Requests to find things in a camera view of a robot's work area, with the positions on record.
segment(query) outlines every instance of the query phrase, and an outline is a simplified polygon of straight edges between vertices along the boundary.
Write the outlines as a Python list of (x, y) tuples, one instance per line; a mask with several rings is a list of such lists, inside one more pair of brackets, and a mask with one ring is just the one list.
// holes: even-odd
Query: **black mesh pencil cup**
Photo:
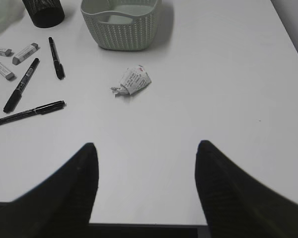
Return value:
[(64, 20), (60, 0), (22, 0), (35, 26), (49, 28)]

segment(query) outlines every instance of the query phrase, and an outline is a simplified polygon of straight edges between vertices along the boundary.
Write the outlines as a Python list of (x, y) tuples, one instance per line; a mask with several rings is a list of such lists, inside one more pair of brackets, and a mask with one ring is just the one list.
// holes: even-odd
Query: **pencil holder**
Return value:
[(161, 0), (82, 0), (80, 9), (100, 47), (137, 51), (154, 39)]
[(35, 26), (49, 28), (64, 20), (60, 0), (22, 0)]

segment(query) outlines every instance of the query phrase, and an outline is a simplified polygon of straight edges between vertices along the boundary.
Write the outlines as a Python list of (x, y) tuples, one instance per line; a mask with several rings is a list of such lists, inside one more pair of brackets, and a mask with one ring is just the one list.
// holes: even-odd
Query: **pen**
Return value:
[(52, 37), (49, 37), (49, 42), (50, 42), (50, 47), (51, 47), (51, 52), (52, 52), (52, 57), (53, 57), (53, 62), (54, 62), (54, 68), (56, 71), (56, 75), (59, 79), (63, 79), (65, 77), (64, 75), (64, 69), (63, 66), (60, 64), (58, 56), (56, 54), (56, 48), (54, 41)]
[(47, 113), (51, 113), (60, 109), (63, 109), (65, 106), (65, 102), (64, 101), (58, 101), (58, 102), (54, 102), (54, 103), (50, 103), (44, 106), (40, 106), (31, 110), (27, 110), (21, 113), (17, 113), (5, 118), (1, 118), (0, 119), (0, 125), (8, 123), (8, 122), (12, 122), (12, 121), (16, 121), (16, 120), (20, 120), (23, 118), (28, 118), (37, 114), (47, 114)]
[(14, 108), (16, 107), (18, 102), (20, 101), (20, 99), (22, 97), (22, 93), (23, 93), (26, 85), (30, 81), (30, 78), (31, 78), (34, 70), (38, 66), (38, 64), (39, 64), (39, 59), (36, 58), (33, 61), (33, 63), (31, 64), (31, 66), (29, 67), (29, 69), (27, 70), (27, 72), (25, 73), (24, 77), (21, 79), (20, 83), (18, 84), (18, 86), (16, 87), (14, 92), (12, 93), (12, 95), (9, 98), (8, 102), (6, 103), (6, 105), (3, 109), (3, 111), (5, 113), (10, 113), (14, 110)]

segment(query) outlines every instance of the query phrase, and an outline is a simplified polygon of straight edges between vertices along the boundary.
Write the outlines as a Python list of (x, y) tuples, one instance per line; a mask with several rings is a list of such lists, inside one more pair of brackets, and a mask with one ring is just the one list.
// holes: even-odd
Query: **basket handle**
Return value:
[(137, 16), (129, 15), (129, 14), (126, 14), (126, 13), (123, 13), (123, 12), (120, 12), (120, 11), (103, 11), (103, 12), (94, 14), (94, 16), (97, 18), (97, 20), (99, 22), (104, 23), (104, 24), (106, 24), (108, 22), (100, 21), (98, 19), (98, 17), (100, 17), (100, 16), (123, 16), (123, 17), (132, 19), (132, 22), (130, 24), (133, 24), (135, 22), (135, 19), (138, 18)]

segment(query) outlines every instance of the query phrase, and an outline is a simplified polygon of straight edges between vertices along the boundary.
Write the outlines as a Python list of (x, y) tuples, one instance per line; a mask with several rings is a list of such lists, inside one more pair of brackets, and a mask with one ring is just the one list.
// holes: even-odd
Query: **white wall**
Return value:
[(298, 51), (298, 0), (271, 0)]

